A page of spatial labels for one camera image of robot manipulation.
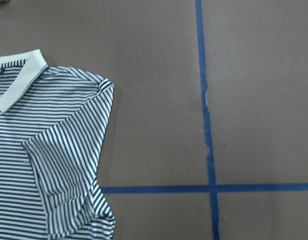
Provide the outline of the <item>striped polo shirt white collar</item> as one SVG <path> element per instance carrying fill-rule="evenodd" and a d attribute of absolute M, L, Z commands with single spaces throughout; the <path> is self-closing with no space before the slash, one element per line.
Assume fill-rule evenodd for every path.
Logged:
<path fill-rule="evenodd" d="M 96 172 L 114 85 L 40 50 L 0 56 L 0 240 L 110 240 Z"/>

